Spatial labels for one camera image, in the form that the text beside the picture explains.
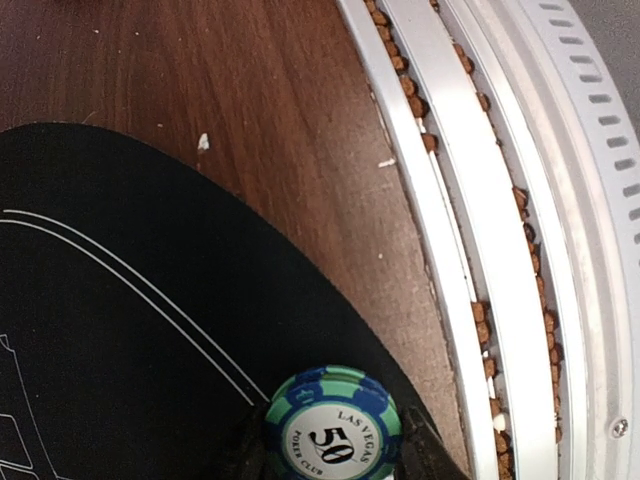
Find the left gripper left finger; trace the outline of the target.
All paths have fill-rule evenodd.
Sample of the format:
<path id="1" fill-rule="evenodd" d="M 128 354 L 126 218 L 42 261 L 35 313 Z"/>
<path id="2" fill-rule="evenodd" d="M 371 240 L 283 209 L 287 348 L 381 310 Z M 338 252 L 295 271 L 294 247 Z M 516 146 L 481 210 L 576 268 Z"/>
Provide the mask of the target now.
<path id="1" fill-rule="evenodd" d="M 268 406 L 255 407 L 235 428 L 228 441 L 225 479 L 272 479 L 263 422 Z"/>

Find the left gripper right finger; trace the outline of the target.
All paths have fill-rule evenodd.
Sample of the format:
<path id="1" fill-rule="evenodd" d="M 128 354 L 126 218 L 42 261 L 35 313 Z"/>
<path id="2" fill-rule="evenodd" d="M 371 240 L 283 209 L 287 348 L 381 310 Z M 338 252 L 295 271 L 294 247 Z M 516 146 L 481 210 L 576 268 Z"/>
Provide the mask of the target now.
<path id="1" fill-rule="evenodd" d="M 468 480 L 446 450 L 425 414 L 414 406 L 400 412 L 403 441 L 397 478 L 404 480 Z"/>

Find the green chip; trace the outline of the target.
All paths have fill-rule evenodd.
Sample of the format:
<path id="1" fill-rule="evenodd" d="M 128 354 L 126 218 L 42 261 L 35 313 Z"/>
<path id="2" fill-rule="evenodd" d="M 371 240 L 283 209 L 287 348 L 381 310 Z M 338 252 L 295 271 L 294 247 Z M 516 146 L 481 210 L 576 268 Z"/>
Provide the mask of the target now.
<path id="1" fill-rule="evenodd" d="M 339 365 L 290 377 L 272 397 L 264 429 L 279 479 L 390 479 L 403 439 L 391 394 Z"/>

